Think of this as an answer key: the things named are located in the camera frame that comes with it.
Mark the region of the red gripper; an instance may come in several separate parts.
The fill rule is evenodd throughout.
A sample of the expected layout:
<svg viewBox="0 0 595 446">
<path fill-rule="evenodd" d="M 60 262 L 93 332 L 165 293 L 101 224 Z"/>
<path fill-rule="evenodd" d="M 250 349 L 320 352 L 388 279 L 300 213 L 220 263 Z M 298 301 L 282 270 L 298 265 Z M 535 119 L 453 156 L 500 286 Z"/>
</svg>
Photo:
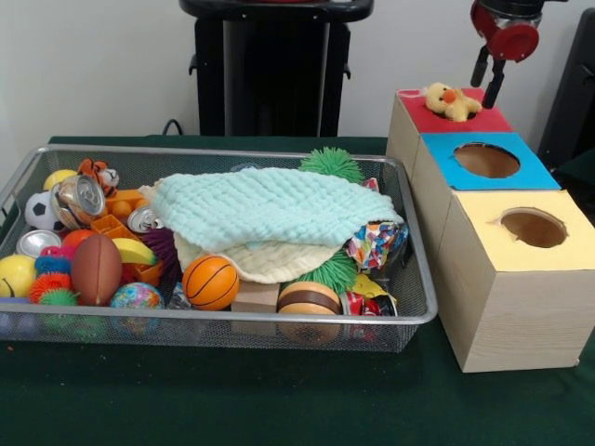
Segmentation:
<svg viewBox="0 0 595 446">
<path fill-rule="evenodd" d="M 469 81 L 480 87 L 488 66 L 489 54 L 494 57 L 493 77 L 483 96 L 482 105 L 491 110 L 505 78 L 506 60 L 523 61 L 533 54 L 539 43 L 539 1 L 474 1 L 470 17 L 479 36 L 485 41 L 476 59 Z"/>
</svg>

